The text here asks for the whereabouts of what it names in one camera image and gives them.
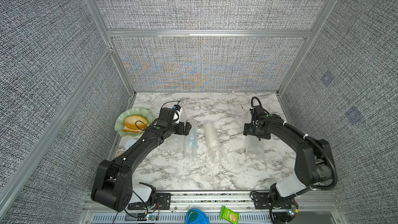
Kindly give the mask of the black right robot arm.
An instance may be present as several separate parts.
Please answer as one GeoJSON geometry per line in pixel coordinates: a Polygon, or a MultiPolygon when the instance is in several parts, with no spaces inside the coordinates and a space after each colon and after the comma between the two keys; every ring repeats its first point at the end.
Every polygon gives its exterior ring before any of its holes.
{"type": "Polygon", "coordinates": [[[267,196],[251,192],[254,203],[265,203],[272,222],[289,222],[298,213],[295,198],[309,191],[332,190],[338,183],[331,145],[326,140],[310,137],[288,124],[279,115],[265,110],[259,98],[251,98],[251,120],[244,125],[243,134],[256,142],[270,140],[274,135],[295,152],[293,173],[270,186],[267,196]]]}

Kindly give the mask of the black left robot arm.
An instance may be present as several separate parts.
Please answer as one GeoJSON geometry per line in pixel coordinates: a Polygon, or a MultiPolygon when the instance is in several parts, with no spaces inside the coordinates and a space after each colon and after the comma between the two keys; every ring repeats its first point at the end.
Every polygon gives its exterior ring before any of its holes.
{"type": "Polygon", "coordinates": [[[148,126],[141,138],[112,161],[103,160],[96,171],[91,200],[114,211],[127,207],[133,193],[132,175],[139,164],[172,134],[188,136],[189,122],[157,120],[148,126]]]}

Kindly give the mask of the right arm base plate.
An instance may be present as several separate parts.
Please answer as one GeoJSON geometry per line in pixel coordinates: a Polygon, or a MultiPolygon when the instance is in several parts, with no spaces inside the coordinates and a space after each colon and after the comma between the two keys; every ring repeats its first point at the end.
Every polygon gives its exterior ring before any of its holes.
{"type": "MultiPolygon", "coordinates": [[[[255,209],[270,209],[271,202],[268,199],[268,192],[251,191],[249,197],[255,205],[255,209]]],[[[298,203],[294,200],[288,200],[283,203],[276,204],[274,209],[290,209],[291,206],[298,207],[298,203]]]]}

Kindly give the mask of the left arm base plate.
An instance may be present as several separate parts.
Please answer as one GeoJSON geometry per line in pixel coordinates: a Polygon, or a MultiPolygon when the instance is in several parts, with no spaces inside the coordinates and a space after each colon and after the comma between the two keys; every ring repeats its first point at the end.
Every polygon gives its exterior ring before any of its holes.
{"type": "Polygon", "coordinates": [[[170,204],[171,194],[157,192],[155,195],[151,195],[145,203],[143,203],[136,195],[133,195],[127,205],[127,209],[144,211],[148,208],[150,211],[153,211],[157,206],[157,209],[169,210],[170,204]]]}

